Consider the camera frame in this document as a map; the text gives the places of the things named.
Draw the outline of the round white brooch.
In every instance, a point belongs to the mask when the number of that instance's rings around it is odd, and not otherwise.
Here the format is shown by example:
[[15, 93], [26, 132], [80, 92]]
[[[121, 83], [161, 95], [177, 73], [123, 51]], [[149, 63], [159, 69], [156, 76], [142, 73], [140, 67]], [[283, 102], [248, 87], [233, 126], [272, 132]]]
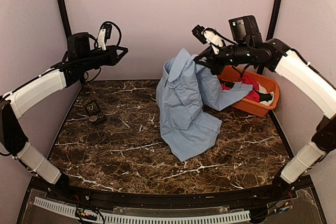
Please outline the round white brooch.
[[96, 115], [92, 115], [92, 116], [89, 117], [90, 122], [96, 122], [97, 119], [98, 119], [98, 117]]

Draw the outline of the light blue button shirt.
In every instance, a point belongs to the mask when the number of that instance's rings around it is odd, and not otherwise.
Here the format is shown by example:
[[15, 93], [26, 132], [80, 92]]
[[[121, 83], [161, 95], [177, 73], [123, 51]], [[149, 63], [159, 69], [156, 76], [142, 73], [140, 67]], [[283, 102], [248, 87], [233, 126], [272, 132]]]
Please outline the light blue button shirt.
[[160, 135], [181, 162], [215, 145], [222, 121], [203, 110], [221, 111], [246, 97], [253, 86], [237, 82], [223, 90], [211, 71], [196, 64], [195, 55], [181, 49], [163, 66], [156, 89], [160, 109]]

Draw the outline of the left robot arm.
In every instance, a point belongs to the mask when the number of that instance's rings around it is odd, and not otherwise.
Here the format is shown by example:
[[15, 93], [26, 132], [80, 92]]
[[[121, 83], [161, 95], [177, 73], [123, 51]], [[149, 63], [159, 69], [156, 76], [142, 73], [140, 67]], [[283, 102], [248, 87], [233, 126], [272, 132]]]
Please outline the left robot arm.
[[18, 120], [42, 100], [79, 81], [85, 72], [102, 66], [114, 66], [128, 53], [126, 47], [118, 44], [107, 46], [104, 33], [99, 34], [95, 48], [90, 47], [91, 38], [89, 33], [69, 36], [67, 51], [61, 62], [1, 96], [1, 144], [9, 155], [54, 185], [54, 193], [63, 201], [74, 197], [69, 177], [29, 142]]

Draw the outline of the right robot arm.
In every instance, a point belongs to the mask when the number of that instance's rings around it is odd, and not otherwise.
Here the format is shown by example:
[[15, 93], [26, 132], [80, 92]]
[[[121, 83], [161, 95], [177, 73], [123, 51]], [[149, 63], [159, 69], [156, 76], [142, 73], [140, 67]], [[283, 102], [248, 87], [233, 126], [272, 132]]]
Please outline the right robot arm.
[[192, 34], [209, 44], [195, 62], [219, 75], [226, 66], [265, 66], [300, 89], [322, 111], [323, 118], [311, 140], [274, 177], [268, 188], [273, 200], [286, 194], [292, 184], [307, 170], [335, 150], [335, 86], [313, 68], [297, 50], [279, 39], [263, 41], [253, 15], [229, 20], [233, 40], [213, 28], [197, 25]]

